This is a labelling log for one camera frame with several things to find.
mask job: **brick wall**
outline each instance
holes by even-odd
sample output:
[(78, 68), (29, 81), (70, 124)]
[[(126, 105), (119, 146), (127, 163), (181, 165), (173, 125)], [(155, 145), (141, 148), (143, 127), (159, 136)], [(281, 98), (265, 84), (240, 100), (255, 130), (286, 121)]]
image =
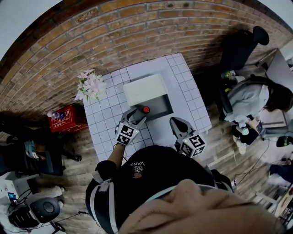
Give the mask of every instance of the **brick wall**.
[(202, 71), (219, 62), (220, 42), (240, 28), (261, 26), (270, 35), (269, 45), (258, 46), (249, 62), (293, 37), (255, 1), (250, 6), (234, 0), (98, 2), (64, 1), (61, 10), (50, 9), (37, 20), (39, 27), (29, 27), (22, 43), (12, 45), (0, 63), (1, 111), (40, 119), (71, 104), (76, 76), (88, 68), (105, 74), (180, 52), (193, 72)]

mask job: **red crate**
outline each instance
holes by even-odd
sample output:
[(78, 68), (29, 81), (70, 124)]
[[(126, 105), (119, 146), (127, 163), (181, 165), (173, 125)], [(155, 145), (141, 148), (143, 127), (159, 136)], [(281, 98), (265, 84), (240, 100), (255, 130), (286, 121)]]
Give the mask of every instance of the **red crate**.
[(64, 119), (49, 117), (51, 132), (77, 133), (88, 127), (83, 106), (70, 105), (57, 112), (65, 112)]

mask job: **red button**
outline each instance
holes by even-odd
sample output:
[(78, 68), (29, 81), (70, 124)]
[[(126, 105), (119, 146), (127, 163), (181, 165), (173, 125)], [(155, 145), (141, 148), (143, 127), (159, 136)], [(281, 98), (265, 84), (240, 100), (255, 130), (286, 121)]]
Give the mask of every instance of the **red button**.
[(150, 108), (148, 107), (148, 106), (144, 106), (143, 108), (142, 108), (142, 113), (144, 113), (144, 114), (148, 114), (150, 112)]

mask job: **flower bouquet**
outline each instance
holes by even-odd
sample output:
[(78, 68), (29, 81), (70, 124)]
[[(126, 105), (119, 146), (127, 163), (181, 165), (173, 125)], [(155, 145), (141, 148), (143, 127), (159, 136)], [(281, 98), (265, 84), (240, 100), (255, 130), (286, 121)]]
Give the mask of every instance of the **flower bouquet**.
[(88, 100), (88, 98), (96, 98), (106, 95), (106, 83), (101, 75), (96, 75), (94, 69), (81, 72), (78, 76), (78, 92), (75, 100)]

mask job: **plastic bottle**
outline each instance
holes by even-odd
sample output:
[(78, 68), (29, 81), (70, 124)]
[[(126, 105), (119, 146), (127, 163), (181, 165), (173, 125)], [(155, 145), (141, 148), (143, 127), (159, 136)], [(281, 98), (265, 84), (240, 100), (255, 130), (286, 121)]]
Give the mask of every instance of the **plastic bottle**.
[(49, 111), (47, 113), (47, 116), (52, 118), (52, 119), (64, 119), (65, 118), (65, 112)]

